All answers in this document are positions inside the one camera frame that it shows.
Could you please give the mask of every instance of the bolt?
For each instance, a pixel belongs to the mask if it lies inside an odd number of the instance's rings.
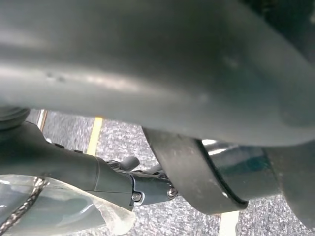
[[[173,187],[171,187],[170,189],[168,190],[167,194],[168,194],[168,197],[171,200],[176,197],[176,195],[178,194],[178,191]]]
[[[134,200],[134,202],[139,202],[140,200],[141,200],[142,195],[141,193],[133,193],[131,196],[131,199]]]

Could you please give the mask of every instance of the gray metal panel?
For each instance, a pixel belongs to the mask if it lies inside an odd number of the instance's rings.
[[[315,136],[313,69],[236,0],[17,0],[0,15],[0,104],[252,145]]]
[[[143,130],[169,180],[193,207],[212,215],[247,207],[247,201],[240,199],[222,179],[201,141],[166,132]]]
[[[315,233],[315,142],[270,147],[266,152],[288,205]]]
[[[205,148],[215,169],[239,198],[249,201],[280,193],[267,156],[261,147],[215,142]]]

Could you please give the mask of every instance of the plastic wrap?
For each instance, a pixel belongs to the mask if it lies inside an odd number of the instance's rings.
[[[135,220],[134,213],[107,200],[55,179],[48,181],[31,209],[6,235],[122,235]],[[0,221],[23,204],[33,183],[31,176],[0,176]]]

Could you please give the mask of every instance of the yellow parking line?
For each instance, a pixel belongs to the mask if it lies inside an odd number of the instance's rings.
[[[87,154],[96,155],[96,148],[97,147],[98,138],[100,137],[100,128],[102,127],[103,119],[100,117],[95,117],[93,129],[91,130],[89,144],[88,146]]]

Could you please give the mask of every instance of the white parking line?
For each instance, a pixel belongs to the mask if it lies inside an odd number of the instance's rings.
[[[239,211],[221,214],[219,236],[236,236],[236,224],[239,221]]]

